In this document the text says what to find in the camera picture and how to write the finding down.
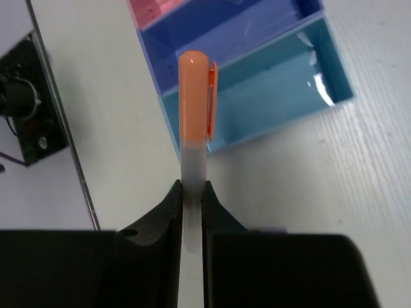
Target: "white surface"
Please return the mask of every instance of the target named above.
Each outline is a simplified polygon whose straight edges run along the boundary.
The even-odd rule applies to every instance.
[[[408,0],[326,0],[357,98],[209,159],[248,227],[347,234],[384,307],[411,306]],[[33,0],[103,228],[161,201],[179,165],[126,1]],[[179,303],[200,307],[201,256],[182,254]]]
[[[0,58],[33,30],[25,0],[0,0]],[[0,151],[22,160],[19,141],[0,117]],[[1,229],[92,229],[76,168],[65,149],[29,168],[0,158]]]
[[[26,0],[0,1],[0,58],[33,29]]]

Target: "metal edge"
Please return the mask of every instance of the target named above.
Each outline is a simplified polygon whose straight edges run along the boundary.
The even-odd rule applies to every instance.
[[[41,62],[44,74],[46,75],[46,81],[47,81],[49,91],[51,93],[51,99],[53,101],[54,108],[57,111],[57,119],[60,123],[60,126],[62,127],[64,131],[64,137],[66,138],[66,143],[68,144],[71,150],[71,154],[73,156],[74,164],[76,166],[76,170],[77,170],[77,174],[80,180],[80,185],[83,190],[85,202],[87,204],[87,208],[89,209],[89,214],[90,214],[91,221],[93,223],[93,227],[95,230],[101,230],[101,227],[98,222],[97,215],[96,215],[96,211],[94,209],[94,205],[91,200],[89,188],[85,181],[83,169],[81,167],[80,160],[78,158],[78,154],[74,146],[74,141],[73,141],[73,137],[71,135],[70,129],[69,129],[67,117],[66,117],[66,114],[64,113],[64,108],[61,102],[60,94],[58,93],[56,81],[54,79],[54,76],[51,70],[50,62],[47,56],[47,51],[46,51],[46,48],[44,47],[43,39],[40,34],[40,28],[35,18],[33,6],[31,5],[31,0],[26,0],[26,3],[27,3],[31,21],[34,27],[33,43],[35,44],[37,51],[39,52],[40,62]]]

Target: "plastic container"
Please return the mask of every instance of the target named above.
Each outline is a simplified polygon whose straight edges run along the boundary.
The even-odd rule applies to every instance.
[[[178,86],[183,52],[201,50],[221,67],[322,11],[320,0],[190,0],[137,33],[163,96]]]
[[[214,141],[208,142],[208,152],[352,96],[328,24],[319,18],[220,67]],[[178,90],[160,97],[160,104],[179,155]]]

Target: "pen clip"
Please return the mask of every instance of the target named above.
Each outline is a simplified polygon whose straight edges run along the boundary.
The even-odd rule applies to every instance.
[[[217,85],[218,85],[218,67],[213,62],[209,70],[209,122],[207,127],[208,139],[214,141],[214,131],[216,126],[216,108],[217,108]]]

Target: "light blue box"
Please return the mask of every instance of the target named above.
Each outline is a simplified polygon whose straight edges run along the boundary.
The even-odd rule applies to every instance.
[[[220,68],[215,137],[208,144],[209,153],[351,97],[329,26],[320,17]],[[178,89],[159,101],[179,156]]]

